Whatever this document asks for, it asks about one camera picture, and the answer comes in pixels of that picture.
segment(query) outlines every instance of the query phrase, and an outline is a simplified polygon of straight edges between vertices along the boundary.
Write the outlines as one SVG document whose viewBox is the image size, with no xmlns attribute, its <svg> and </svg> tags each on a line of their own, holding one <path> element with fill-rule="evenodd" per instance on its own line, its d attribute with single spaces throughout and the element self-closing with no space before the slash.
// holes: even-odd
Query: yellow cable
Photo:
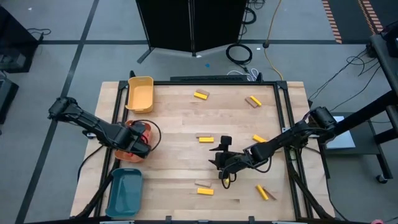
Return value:
<svg viewBox="0 0 398 224">
<path fill-rule="evenodd" d="M 276 15 L 276 12 L 278 11 L 278 8 L 279 8 L 279 6 L 280 6 L 281 3 L 282 3 L 282 0 L 279 0 L 278 6 L 276 7 L 275 12 L 274 12 L 274 15 L 272 16 L 271 24 L 269 25 L 269 31 L 268 31 L 268 36 L 267 36 L 267 40 L 266 40 L 266 45 L 267 45 L 268 42 L 269 42 L 269 37 L 271 36 L 271 30 L 272 30 L 272 25 L 274 24 L 275 15 Z M 283 75 L 281 74 L 281 72 L 278 71 L 278 69 L 276 69 L 275 66 L 272 64 L 271 60 L 269 60 L 269 58 L 268 58 L 268 56 L 267 56 L 267 50 L 266 50 L 266 48 L 264 48 L 264 54 L 266 55 L 266 59 L 268 60 L 269 65 L 272 67 L 272 69 L 274 69 L 274 71 L 275 71 L 276 73 L 278 73 L 278 75 L 280 76 L 280 79 L 283 80 L 284 77 L 283 77 Z"/>
</svg>

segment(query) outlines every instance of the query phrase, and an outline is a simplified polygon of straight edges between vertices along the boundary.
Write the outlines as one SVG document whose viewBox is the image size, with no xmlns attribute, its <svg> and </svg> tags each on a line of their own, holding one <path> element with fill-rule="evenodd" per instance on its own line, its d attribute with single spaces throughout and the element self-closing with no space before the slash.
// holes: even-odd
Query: gray carpet floor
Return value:
<svg viewBox="0 0 398 224">
<path fill-rule="evenodd" d="M 2 5 L 25 28 L 49 28 L 45 40 L 80 40 L 93 0 L 3 0 Z M 243 39 L 264 39 L 276 0 L 267 0 L 256 11 L 257 22 L 248 26 Z M 99 0 L 87 35 L 88 40 L 144 40 L 145 34 L 135 1 Z M 334 40 L 321 1 L 283 0 L 271 35 L 274 40 Z M 264 58 L 260 44 L 248 44 L 253 51 L 249 68 L 264 74 L 265 80 L 278 75 Z M 0 222 L 13 223 L 24 198 L 35 164 L 50 126 L 47 110 L 61 93 L 77 45 L 41 45 L 29 73 L 10 74 L 20 88 L 11 106 L 0 136 Z M 130 70 L 155 80 L 172 76 L 222 75 L 239 67 L 225 57 L 226 47 L 200 52 L 200 58 L 171 50 L 155 49 L 142 64 L 137 59 L 146 45 L 85 45 L 68 92 L 84 109 L 94 113 L 100 86 L 105 81 L 126 80 Z M 268 54 L 287 81 L 303 81 L 307 95 L 346 64 L 346 58 L 359 54 L 363 45 L 274 44 Z M 247 52 L 233 49 L 236 58 Z M 368 82 L 373 71 L 360 77 L 361 67 L 350 65 L 314 100 L 315 106 L 334 107 L 349 98 Z M 367 89 L 336 109 L 354 112 L 390 90 L 381 71 Z M 375 121 L 386 121 L 380 114 Z M 390 124 L 375 124 L 377 132 Z M 83 160 L 87 139 L 80 129 L 58 124 L 49 154 L 25 222 L 68 218 L 76 190 L 76 173 Z M 396 141 L 382 145 L 393 175 L 398 174 Z M 376 156 L 328 157 L 331 172 L 331 199 L 348 219 L 368 222 L 398 216 L 398 180 L 379 184 L 374 177 L 381 173 Z"/>
</svg>

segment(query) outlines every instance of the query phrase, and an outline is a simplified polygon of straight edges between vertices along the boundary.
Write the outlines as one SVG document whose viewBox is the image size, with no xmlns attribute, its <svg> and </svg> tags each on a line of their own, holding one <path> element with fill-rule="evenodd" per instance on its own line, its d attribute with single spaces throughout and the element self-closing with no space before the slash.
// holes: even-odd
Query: wooden tabletop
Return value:
<svg viewBox="0 0 398 224">
<path fill-rule="evenodd" d="M 288 82 L 290 101 L 295 121 L 302 119 L 309 110 L 302 82 Z M 111 122 L 118 89 L 117 82 L 104 82 L 99 94 L 95 115 Z M 196 89 L 210 92 L 207 100 L 193 97 Z M 122 162 L 121 167 L 135 167 L 144 175 L 144 191 L 141 210 L 135 220 L 295 220 L 290 194 L 284 152 L 275 153 L 271 170 L 262 174 L 252 169 L 238 172 L 238 179 L 226 190 L 218 179 L 216 167 L 208 162 L 214 152 L 208 151 L 220 143 L 222 135 L 233 138 L 230 151 L 241 152 L 254 144 L 254 134 L 272 139 L 280 134 L 279 120 L 272 86 L 155 86 L 154 109 L 148 114 L 129 112 L 128 119 L 149 119 L 162 130 L 162 141 L 141 164 Z M 287 113 L 281 93 L 285 120 Z M 254 95 L 261 107 L 252 108 L 244 99 Z M 123 112 L 121 105 L 119 121 Z M 159 139 L 153 127 L 152 144 Z M 199 143 L 196 133 L 213 133 L 214 143 Z M 99 146 L 97 140 L 89 140 L 86 156 Z M 315 140 L 309 145 L 318 149 Z M 83 210 L 99 187 L 105 149 L 90 158 L 81 170 L 71 215 Z M 328 198 L 325 172 L 319 154 L 303 150 L 303 165 L 309 190 L 334 216 Z M 213 196 L 198 195 L 195 180 L 212 183 Z M 263 185 L 277 199 L 264 201 L 255 186 Z M 301 191 L 300 208 L 305 216 Z M 107 207 L 109 187 L 104 194 L 102 213 Z"/>
</svg>

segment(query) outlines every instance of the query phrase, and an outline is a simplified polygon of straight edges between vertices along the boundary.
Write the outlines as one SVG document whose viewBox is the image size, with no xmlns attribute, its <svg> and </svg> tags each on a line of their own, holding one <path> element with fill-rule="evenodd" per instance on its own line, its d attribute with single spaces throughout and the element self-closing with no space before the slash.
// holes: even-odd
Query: blue tray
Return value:
<svg viewBox="0 0 398 224">
<path fill-rule="evenodd" d="M 105 213 L 112 218 L 133 217 L 141 207 L 142 173 L 119 168 L 112 172 L 113 186 Z"/>
</svg>

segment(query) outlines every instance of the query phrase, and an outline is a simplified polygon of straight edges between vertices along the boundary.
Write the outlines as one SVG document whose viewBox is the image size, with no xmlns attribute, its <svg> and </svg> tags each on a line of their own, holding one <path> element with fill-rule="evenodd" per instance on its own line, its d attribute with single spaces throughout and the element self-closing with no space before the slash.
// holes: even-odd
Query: orange container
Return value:
<svg viewBox="0 0 398 224">
<path fill-rule="evenodd" d="M 131 126 L 133 121 L 126 121 L 126 126 Z M 144 137 L 141 137 L 141 139 L 146 143 L 149 144 L 150 143 L 150 139 L 152 137 L 151 135 L 151 126 L 150 124 L 144 123 L 145 124 L 145 131 L 142 134 Z M 142 162 L 144 161 L 143 158 L 131 153 L 131 152 L 124 152 L 122 150 L 116 150 L 116 152 L 114 152 L 114 156 L 120 160 L 123 161 L 128 161 L 128 162 Z"/>
<path fill-rule="evenodd" d="M 134 113 L 149 113 L 154 108 L 154 79 L 132 77 L 129 79 L 129 103 L 127 109 Z"/>
</svg>

